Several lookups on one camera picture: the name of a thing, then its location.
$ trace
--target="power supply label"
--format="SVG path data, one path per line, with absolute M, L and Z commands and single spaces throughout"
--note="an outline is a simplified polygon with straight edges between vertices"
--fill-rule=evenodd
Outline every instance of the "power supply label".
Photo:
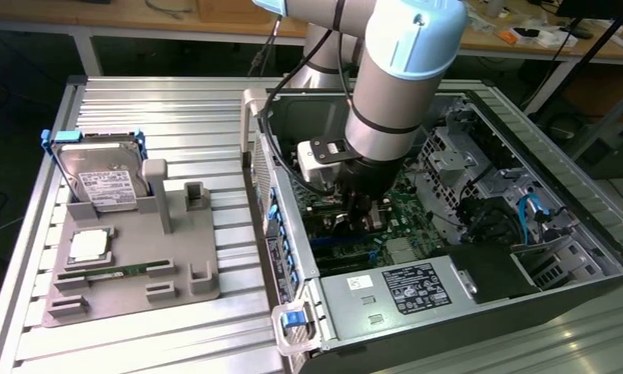
M 136 203 L 136 192 L 127 170 L 79 173 L 83 187 L 95 206 Z
M 397 310 L 413 314 L 453 303 L 430 263 L 384 272 Z

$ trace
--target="robotic arm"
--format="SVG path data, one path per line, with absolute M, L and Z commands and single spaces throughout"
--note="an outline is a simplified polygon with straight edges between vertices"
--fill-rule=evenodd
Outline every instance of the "robotic arm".
M 340 163 L 349 210 L 366 213 L 390 189 L 468 23 L 461 0 L 253 0 L 333 33 L 365 38 L 345 142 L 313 140 L 320 164 Z

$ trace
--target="hard drive label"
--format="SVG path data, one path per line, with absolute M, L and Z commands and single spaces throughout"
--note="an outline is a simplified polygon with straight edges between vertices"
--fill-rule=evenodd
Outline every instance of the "hard drive label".
M 79 177 L 95 206 L 136 203 L 136 193 L 129 171 L 79 173 Z
M 402 314 L 453 303 L 430 263 L 384 272 L 385 283 Z

